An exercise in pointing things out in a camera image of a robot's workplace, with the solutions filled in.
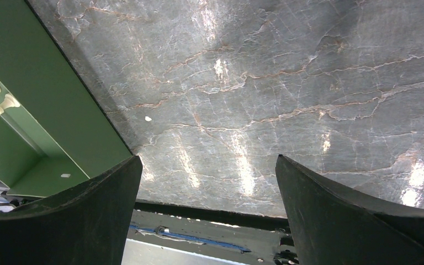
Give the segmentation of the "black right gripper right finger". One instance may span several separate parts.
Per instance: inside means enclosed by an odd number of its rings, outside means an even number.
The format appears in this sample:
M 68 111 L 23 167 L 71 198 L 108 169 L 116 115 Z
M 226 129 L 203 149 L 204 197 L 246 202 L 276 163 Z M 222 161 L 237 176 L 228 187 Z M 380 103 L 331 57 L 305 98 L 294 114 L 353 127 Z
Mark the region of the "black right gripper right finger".
M 424 264 L 424 209 L 367 195 L 284 155 L 275 174 L 300 264 Z

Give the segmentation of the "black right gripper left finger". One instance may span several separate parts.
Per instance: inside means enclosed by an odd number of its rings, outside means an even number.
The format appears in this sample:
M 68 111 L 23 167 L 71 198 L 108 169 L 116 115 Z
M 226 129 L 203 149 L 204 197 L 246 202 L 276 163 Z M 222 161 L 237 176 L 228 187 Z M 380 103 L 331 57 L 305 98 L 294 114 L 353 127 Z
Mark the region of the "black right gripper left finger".
M 0 264 L 121 264 L 142 169 L 133 156 L 72 188 L 0 212 Z

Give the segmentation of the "green plastic tray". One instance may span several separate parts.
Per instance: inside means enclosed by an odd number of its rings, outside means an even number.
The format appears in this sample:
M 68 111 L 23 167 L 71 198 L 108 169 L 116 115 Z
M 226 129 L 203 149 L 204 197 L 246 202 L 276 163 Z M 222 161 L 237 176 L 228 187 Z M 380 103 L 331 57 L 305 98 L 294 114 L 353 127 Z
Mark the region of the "green plastic tray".
M 0 182 L 7 194 L 43 198 L 131 156 L 25 1 L 0 1 Z

